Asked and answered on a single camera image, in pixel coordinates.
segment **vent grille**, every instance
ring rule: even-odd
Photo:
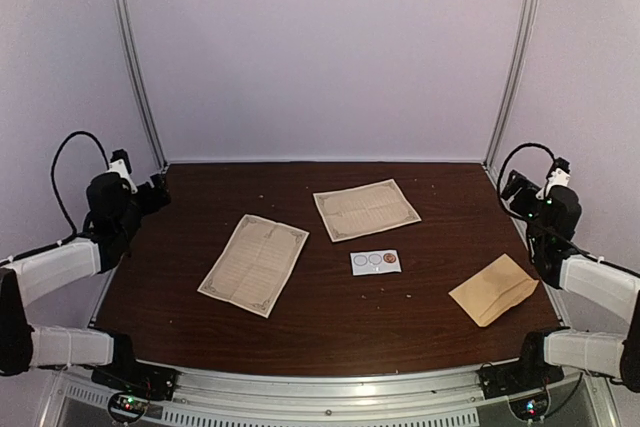
[[[107,402],[109,401],[109,397],[101,392],[73,384],[67,389],[67,396],[84,402],[85,404],[95,405],[96,407],[106,408]]]
[[[187,412],[181,409],[165,407],[162,423],[172,427],[321,427],[333,422],[293,423],[293,422],[261,422],[256,420],[226,419],[220,416]],[[400,422],[363,424],[344,422],[341,426],[350,427],[479,427],[476,409],[465,409],[458,412],[430,415]]]

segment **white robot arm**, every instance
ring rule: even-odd
[[[553,159],[545,186],[540,188],[512,171],[500,190],[509,160],[527,147],[545,150]],[[566,160],[555,158],[543,145],[522,144],[502,166],[498,201],[507,215],[526,223],[530,261],[541,279],[616,314],[630,325],[629,332],[626,336],[567,328],[531,332],[517,361],[480,369],[485,397],[514,395],[522,387],[535,389],[560,380],[561,366],[621,379],[629,390],[640,393],[640,276],[593,257],[571,242],[582,208],[578,196],[568,187],[569,179]],[[529,413],[537,415],[533,409]]]
[[[128,336],[30,325],[24,310],[64,285],[117,267],[142,218],[170,202],[163,175],[136,186],[130,174],[126,152],[114,152],[108,170],[87,188],[82,233],[0,262],[0,375],[90,366],[95,382],[141,398],[171,398],[177,373],[137,362]]]

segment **silver metal base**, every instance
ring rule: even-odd
[[[485,400],[470,366],[421,374],[353,378],[262,377],[183,369],[172,402],[154,402],[140,422],[144,426],[192,427],[458,427],[519,425],[507,398]],[[113,391],[92,384],[80,368],[53,374],[52,393],[40,425],[80,425],[78,415],[92,424],[111,425],[106,413]],[[576,371],[551,387],[562,399],[578,378]],[[608,386],[587,379],[577,405],[566,415],[582,412],[580,424],[616,427],[617,415]],[[547,422],[547,425],[565,425]]]

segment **metal frame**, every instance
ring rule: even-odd
[[[265,377],[181,369],[172,402],[153,402],[151,421],[172,413],[188,418],[234,420],[236,425],[363,426],[410,425],[428,417],[446,417],[504,403],[506,397],[485,400],[478,384],[479,365],[420,374],[366,377]],[[98,407],[106,406],[113,393],[93,384],[90,374],[72,368],[55,374],[55,383],[43,408],[40,425],[57,425],[65,399],[75,398]],[[572,384],[578,371],[555,386]],[[602,379],[590,379],[600,387]],[[600,427],[618,427],[609,398],[588,384]],[[73,388],[88,391],[78,398]],[[193,423],[177,425],[194,425]]]
[[[129,80],[133,88],[133,95],[136,99],[136,105],[142,120],[147,140],[151,146],[151,151],[158,169],[164,169],[167,166],[167,160],[160,144],[158,130],[156,129],[151,108],[149,106],[149,98],[142,79],[142,71],[140,69],[140,61],[136,51],[135,42],[133,40],[133,30],[131,28],[131,19],[129,17],[129,7],[127,0],[114,0],[116,9],[116,18],[118,27],[120,28],[120,37],[122,47],[124,49],[125,63],[129,72]]]
[[[529,39],[531,37],[531,31],[533,29],[533,21],[538,10],[538,0],[522,0],[522,11],[520,12],[520,23],[518,25],[518,33],[516,36],[516,43],[513,48],[513,57],[511,59],[511,67],[509,69],[509,75],[507,77],[507,84],[502,96],[502,102],[500,104],[500,110],[498,112],[498,118],[496,125],[489,142],[489,149],[484,160],[486,167],[493,166],[498,148],[502,141],[509,115],[513,107],[518,84],[520,83],[520,75],[524,67],[524,57],[529,45]]]

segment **paper document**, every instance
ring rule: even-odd
[[[313,194],[313,197],[333,242],[421,220],[393,179],[354,189]]]
[[[269,317],[308,232],[245,215],[198,292]]]
[[[486,327],[530,297],[537,286],[537,280],[504,254],[449,295],[476,324]]]

